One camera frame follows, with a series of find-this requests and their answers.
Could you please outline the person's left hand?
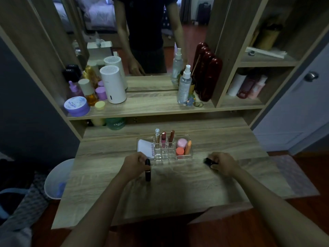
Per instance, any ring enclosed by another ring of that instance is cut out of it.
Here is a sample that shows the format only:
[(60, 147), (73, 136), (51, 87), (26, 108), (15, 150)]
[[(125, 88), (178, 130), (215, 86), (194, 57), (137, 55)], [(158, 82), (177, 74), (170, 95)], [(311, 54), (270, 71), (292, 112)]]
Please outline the person's left hand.
[(128, 183), (129, 181), (138, 178), (146, 170), (149, 170), (149, 168), (137, 167), (137, 153), (133, 153), (125, 157), (123, 165), (117, 174), (119, 179), (121, 181), (124, 181), (125, 183)]

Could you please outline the person's right hand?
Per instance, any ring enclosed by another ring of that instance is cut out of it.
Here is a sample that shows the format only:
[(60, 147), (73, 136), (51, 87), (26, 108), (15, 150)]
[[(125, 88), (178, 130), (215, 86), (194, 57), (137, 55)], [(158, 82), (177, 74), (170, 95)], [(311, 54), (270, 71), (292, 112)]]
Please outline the person's right hand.
[(238, 162), (229, 154), (225, 152), (213, 152), (210, 155), (222, 155), (221, 157), (221, 174), (233, 177), (234, 174), (240, 170)]

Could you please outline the white compact case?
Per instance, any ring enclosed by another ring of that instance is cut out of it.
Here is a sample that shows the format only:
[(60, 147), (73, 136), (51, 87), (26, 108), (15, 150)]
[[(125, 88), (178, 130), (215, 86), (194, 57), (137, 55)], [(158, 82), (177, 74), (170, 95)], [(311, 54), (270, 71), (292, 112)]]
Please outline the white compact case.
[(137, 142), (137, 152), (143, 153), (149, 159), (154, 159), (155, 156), (154, 147), (155, 147), (154, 143), (150, 141), (139, 139)]

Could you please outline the clear acrylic makeup organizer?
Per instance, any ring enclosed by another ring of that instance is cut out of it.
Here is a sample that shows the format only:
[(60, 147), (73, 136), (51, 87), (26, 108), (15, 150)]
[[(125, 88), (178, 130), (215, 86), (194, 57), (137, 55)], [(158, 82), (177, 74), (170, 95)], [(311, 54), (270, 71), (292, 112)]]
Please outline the clear acrylic makeup organizer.
[[(189, 134), (178, 134), (177, 136), (174, 137), (172, 147), (168, 147), (168, 138), (166, 142), (166, 148), (161, 147), (161, 141), (160, 141), (160, 149), (154, 149), (155, 150), (155, 156), (154, 159), (150, 159), (151, 163), (154, 162), (168, 162), (168, 161), (175, 161), (175, 160), (186, 160), (186, 159), (192, 159), (193, 158), (193, 148), (191, 147), (190, 155), (184, 155), (184, 156), (176, 156), (176, 144), (177, 140), (180, 138), (185, 138), (187, 141), (191, 140), (191, 137)], [(153, 142), (155, 141), (155, 136), (150, 136), (150, 137), (138, 137), (137, 142), (139, 139), (143, 139), (146, 141)]]

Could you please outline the green cream jar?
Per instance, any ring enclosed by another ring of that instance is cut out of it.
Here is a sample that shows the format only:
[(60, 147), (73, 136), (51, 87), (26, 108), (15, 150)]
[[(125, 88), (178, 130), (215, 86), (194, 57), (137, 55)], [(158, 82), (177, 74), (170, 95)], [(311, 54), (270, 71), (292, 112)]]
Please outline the green cream jar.
[(106, 126), (113, 131), (122, 129), (126, 124), (125, 117), (114, 117), (105, 119)]

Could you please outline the purple capped jar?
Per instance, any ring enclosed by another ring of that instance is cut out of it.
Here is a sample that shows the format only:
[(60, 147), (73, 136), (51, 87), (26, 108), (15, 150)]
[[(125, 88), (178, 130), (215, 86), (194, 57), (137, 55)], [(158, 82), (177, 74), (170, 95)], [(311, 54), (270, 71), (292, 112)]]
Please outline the purple capped jar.
[(104, 86), (97, 87), (95, 89), (96, 95), (98, 96), (98, 99), (101, 101), (107, 100), (107, 94), (106, 89)]

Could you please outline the white tube bottle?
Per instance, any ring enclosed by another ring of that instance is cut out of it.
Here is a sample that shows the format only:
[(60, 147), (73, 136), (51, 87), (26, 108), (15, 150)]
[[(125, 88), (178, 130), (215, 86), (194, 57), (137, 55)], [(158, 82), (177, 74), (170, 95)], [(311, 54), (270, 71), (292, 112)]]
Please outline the white tube bottle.
[(242, 84), (244, 83), (246, 77), (247, 75), (245, 74), (242, 75), (239, 73), (235, 73), (232, 82), (227, 90), (227, 95), (236, 96)]

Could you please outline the clear spray bottle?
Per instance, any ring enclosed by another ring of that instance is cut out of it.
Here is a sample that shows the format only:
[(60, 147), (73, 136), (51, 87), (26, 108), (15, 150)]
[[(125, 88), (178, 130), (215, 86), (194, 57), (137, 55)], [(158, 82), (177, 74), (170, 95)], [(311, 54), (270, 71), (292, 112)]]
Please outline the clear spray bottle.
[(187, 103), (191, 83), (192, 83), (191, 66), (186, 65), (185, 70), (183, 71), (183, 75), (180, 77), (180, 80), (179, 80), (179, 89), (178, 89), (178, 95), (177, 95), (178, 104)]

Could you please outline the white cylindrical humidifier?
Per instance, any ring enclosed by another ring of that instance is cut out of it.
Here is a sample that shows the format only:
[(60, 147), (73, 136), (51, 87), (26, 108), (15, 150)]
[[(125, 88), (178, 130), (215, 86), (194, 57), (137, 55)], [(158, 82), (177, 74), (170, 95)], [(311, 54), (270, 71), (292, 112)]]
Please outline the white cylindrical humidifier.
[(127, 97), (119, 68), (117, 66), (104, 66), (100, 69), (100, 74), (109, 103), (123, 103)]

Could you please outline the pink bottle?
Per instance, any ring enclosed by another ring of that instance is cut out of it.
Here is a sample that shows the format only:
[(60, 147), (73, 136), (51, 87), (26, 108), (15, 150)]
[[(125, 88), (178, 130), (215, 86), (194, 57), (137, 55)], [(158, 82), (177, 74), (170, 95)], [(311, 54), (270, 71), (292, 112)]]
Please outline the pink bottle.
[(257, 98), (260, 91), (265, 86), (267, 79), (268, 79), (268, 77), (266, 75), (261, 75), (259, 81), (257, 83), (255, 83), (255, 85), (250, 90), (250, 93), (248, 95), (249, 99), (256, 99)]

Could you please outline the purple round cream tin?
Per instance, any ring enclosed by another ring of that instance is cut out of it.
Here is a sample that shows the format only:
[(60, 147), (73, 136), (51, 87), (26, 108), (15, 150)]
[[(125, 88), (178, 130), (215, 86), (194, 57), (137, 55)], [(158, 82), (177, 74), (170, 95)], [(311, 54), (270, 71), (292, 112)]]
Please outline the purple round cream tin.
[(65, 101), (64, 108), (73, 117), (85, 116), (90, 111), (90, 106), (85, 97), (75, 96)]

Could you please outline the white mesh waste basket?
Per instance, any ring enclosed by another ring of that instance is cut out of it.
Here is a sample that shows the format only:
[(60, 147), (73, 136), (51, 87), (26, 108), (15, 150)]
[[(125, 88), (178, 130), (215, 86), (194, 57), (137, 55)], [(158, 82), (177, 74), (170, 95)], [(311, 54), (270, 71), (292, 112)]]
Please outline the white mesh waste basket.
[(62, 198), (74, 160), (74, 158), (65, 160), (50, 171), (44, 183), (44, 191), (48, 198)]

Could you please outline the white flat packet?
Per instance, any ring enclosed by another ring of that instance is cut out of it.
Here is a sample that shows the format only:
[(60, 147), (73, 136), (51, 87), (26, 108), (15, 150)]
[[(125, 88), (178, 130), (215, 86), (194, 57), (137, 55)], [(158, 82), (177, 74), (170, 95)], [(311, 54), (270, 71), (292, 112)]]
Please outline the white flat packet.
[(248, 53), (249, 55), (256, 55), (256, 54), (261, 54), (269, 57), (274, 57), (274, 58), (281, 58), (284, 59), (286, 55), (288, 54), (286, 51), (281, 51), (279, 49), (270, 49), (270, 50), (262, 50), (254, 47), (247, 47), (245, 49), (245, 52)]

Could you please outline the mirror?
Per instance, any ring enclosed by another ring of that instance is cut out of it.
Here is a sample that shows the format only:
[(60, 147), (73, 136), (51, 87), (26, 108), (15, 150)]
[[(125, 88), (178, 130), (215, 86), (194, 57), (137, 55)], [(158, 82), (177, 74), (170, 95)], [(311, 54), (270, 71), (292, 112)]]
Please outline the mirror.
[(163, 50), (164, 9), (175, 43), (181, 49), (183, 66), (191, 64), (179, 15), (178, 0), (111, 0), (117, 33), (133, 76), (167, 73)]

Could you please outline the silver door knob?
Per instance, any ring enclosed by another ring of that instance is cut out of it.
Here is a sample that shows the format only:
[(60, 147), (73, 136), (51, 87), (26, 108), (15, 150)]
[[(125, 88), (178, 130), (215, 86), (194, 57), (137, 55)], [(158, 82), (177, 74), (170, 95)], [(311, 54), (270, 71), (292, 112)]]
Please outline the silver door knob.
[(319, 78), (319, 74), (315, 71), (309, 71), (303, 78), (305, 82), (312, 83), (314, 80)]

